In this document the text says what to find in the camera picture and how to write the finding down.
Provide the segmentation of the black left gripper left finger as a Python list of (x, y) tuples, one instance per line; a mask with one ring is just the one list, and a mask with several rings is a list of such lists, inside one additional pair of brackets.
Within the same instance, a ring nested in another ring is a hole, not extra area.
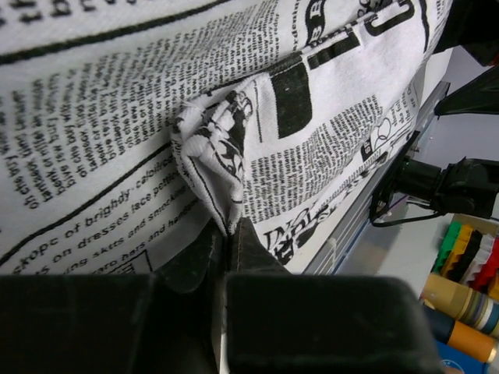
[(208, 224), (153, 273), (134, 256), (110, 275), (4, 276), (4, 373), (216, 373), (225, 240)]

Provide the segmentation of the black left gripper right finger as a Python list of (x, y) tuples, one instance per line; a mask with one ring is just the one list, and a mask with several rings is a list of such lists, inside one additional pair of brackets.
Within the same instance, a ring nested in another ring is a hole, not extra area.
[(232, 373), (440, 373), (436, 344), (406, 282), (289, 273), (243, 218), (225, 279)]

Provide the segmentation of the newspaper print trousers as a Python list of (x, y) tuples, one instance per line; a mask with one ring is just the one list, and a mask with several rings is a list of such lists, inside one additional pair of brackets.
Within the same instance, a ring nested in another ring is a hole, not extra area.
[(4, 1), (1, 272), (288, 263), (395, 156), (449, 1)]

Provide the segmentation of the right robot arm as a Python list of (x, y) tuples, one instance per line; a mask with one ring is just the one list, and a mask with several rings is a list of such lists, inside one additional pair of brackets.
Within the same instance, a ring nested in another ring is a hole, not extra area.
[[(453, 1), (437, 37), (434, 53), (462, 46), (489, 69), (441, 100), (434, 114), (459, 115), (498, 113), (498, 3), (496, 1)], [(369, 219), (384, 227), (380, 218), (396, 192), (419, 201), (431, 210), (430, 218), (463, 213), (490, 219), (498, 195), (498, 163), (463, 158), (440, 169), (413, 160), (404, 145), (372, 193)]]

